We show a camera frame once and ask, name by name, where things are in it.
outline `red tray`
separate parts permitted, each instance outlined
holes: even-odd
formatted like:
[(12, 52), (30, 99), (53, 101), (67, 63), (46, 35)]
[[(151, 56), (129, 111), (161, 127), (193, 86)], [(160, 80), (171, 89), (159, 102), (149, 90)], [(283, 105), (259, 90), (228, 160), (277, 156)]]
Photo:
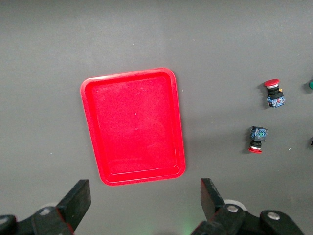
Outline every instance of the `red tray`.
[(166, 68), (89, 78), (81, 96), (101, 180), (110, 186), (185, 171), (176, 79)]

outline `gray surface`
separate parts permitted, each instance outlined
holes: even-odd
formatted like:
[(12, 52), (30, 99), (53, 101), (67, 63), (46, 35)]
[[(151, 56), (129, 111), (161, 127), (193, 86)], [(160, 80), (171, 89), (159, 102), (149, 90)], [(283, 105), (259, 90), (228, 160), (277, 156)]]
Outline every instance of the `gray surface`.
[[(313, 218), (312, 1), (1, 1), (0, 214), (19, 219), (91, 183), (83, 234), (187, 235), (200, 178), (258, 215)], [(79, 94), (88, 77), (168, 67), (176, 75), (187, 169), (121, 187), (97, 172)], [(280, 78), (287, 104), (266, 106)], [(250, 126), (268, 128), (248, 154)]]

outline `screw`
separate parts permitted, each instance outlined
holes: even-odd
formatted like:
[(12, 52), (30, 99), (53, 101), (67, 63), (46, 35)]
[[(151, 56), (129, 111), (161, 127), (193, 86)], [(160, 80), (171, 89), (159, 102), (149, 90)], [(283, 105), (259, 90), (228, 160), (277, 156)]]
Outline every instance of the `screw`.
[(8, 221), (8, 217), (0, 219), (0, 225), (5, 224)]
[(44, 208), (39, 214), (40, 214), (41, 216), (45, 216), (45, 215), (47, 215), (47, 214), (49, 214), (49, 213), (50, 213), (50, 210), (47, 209), (47, 208)]
[(228, 207), (227, 207), (227, 210), (228, 210), (229, 212), (232, 212), (232, 213), (238, 212), (238, 208), (235, 207), (235, 206), (228, 206)]
[(279, 214), (275, 213), (275, 212), (269, 212), (268, 213), (268, 217), (273, 219), (273, 220), (279, 220), (280, 219), (280, 216)]

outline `black mechanical part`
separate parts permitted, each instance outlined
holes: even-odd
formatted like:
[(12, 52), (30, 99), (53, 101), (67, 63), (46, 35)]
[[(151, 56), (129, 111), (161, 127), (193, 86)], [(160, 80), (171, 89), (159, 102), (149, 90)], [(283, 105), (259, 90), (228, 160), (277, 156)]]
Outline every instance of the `black mechanical part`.
[(89, 180), (79, 180), (56, 207), (45, 207), (16, 222), (0, 216), (0, 235), (72, 235), (91, 204)]
[(214, 213), (225, 205), (211, 179), (201, 179), (200, 199), (204, 215), (209, 220)]
[(280, 211), (263, 211), (260, 214), (261, 227), (273, 235), (302, 235), (293, 220)]
[(263, 211), (260, 218), (224, 201), (211, 179), (201, 179), (201, 205), (207, 221), (191, 235), (304, 235), (280, 211)]

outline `red plastic tray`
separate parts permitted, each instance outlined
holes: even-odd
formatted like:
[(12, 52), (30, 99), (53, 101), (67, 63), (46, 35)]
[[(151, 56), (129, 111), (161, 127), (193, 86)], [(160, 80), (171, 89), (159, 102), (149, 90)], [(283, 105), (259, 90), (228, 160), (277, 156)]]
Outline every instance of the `red plastic tray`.
[(176, 79), (166, 68), (89, 78), (81, 96), (101, 180), (110, 186), (185, 171)]

